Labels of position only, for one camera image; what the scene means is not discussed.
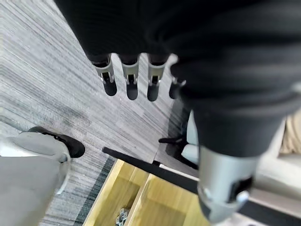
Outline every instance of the black fabric sleeve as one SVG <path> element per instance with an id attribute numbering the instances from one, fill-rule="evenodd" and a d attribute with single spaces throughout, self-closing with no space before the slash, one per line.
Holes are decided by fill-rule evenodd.
<path id="1" fill-rule="evenodd" d="M 171 73 L 187 81 L 181 95 L 200 144 L 241 157 L 266 151 L 301 105 L 301 2 L 186 0 L 158 8 L 144 0 L 140 9 L 147 39 L 179 57 Z"/>

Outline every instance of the gray fabric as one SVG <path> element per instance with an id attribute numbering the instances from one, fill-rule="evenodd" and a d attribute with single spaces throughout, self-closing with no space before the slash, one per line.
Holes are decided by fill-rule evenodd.
<path id="1" fill-rule="evenodd" d="M 10 138 L 12 142 L 14 142 L 16 145 L 24 148 L 24 149 L 27 149 L 27 150 L 30 150 L 30 151 L 35 151 L 36 153 L 39 153 L 39 154 L 45 154 L 45 155 L 54 155 L 55 152 L 54 150 L 51 148 L 51 147 L 48 147 L 48 146 L 45 146 L 43 145 L 43 143 L 39 142 L 36 144 L 36 142 L 33 142 L 33 141 L 29 141 L 27 137 L 11 137 Z"/>
<path id="2" fill-rule="evenodd" d="M 1 225 L 38 225 L 59 182 L 59 165 L 44 157 L 0 157 Z"/>

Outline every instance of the gray carpet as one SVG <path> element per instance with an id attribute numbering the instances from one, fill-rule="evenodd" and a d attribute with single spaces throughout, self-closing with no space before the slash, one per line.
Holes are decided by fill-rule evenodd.
<path id="1" fill-rule="evenodd" d="M 168 97 L 169 69 L 159 98 L 149 102 L 147 59 L 142 55 L 138 99 L 130 101 L 121 63 L 113 55 L 118 92 L 108 97 L 52 1 L 2 1 L 0 5 L 0 136 L 39 125 L 84 143 L 86 153 L 73 160 L 66 190 L 54 197 L 40 224 L 81 225 L 114 162 L 101 153 L 103 146 L 152 162 L 162 149 L 158 139 L 179 133 L 182 106 L 173 109 Z"/>

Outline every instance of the open drawer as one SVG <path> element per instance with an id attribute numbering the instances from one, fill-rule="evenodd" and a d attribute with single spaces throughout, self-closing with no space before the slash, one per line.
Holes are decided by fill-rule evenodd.
<path id="1" fill-rule="evenodd" d="M 117 160 L 83 226 L 115 226 L 120 210 L 131 209 L 147 176 L 145 171 Z"/>
<path id="2" fill-rule="evenodd" d="M 129 213 L 126 226 L 208 226 L 198 197 L 149 175 Z"/>
<path id="3" fill-rule="evenodd" d="M 122 208 L 125 226 L 208 226 L 197 195 L 117 160 L 83 226 L 115 226 Z"/>

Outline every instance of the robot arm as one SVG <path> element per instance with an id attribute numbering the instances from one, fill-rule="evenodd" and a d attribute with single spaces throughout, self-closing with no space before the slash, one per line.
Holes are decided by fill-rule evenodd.
<path id="1" fill-rule="evenodd" d="M 171 73 L 186 81 L 181 97 L 194 110 L 201 144 L 202 211 L 212 223 L 237 211 L 281 121 L 301 105 L 301 3 L 56 3 L 92 62 L 111 52 L 178 56 Z M 120 35 L 110 37 L 113 30 Z"/>

